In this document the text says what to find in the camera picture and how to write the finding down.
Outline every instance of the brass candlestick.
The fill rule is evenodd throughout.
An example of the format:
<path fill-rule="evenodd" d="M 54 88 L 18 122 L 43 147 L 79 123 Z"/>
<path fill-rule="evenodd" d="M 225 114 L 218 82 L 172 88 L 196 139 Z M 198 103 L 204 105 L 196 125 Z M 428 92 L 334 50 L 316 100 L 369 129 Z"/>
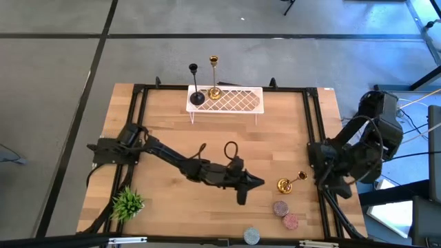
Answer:
<path fill-rule="evenodd" d="M 208 97 L 211 100 L 217 100 L 222 95 L 222 90 L 216 87 L 216 65 L 218 64 L 218 57 L 217 56 L 211 56 L 209 58 L 209 62 L 212 64 L 213 67 L 213 88 L 208 90 Z"/>
<path fill-rule="evenodd" d="M 298 176 L 296 179 L 288 180 L 286 178 L 282 178 L 277 182 L 277 189 L 282 194 L 289 194 L 292 192 L 292 183 L 297 180 L 306 180 L 308 175 L 306 172 L 298 172 Z"/>

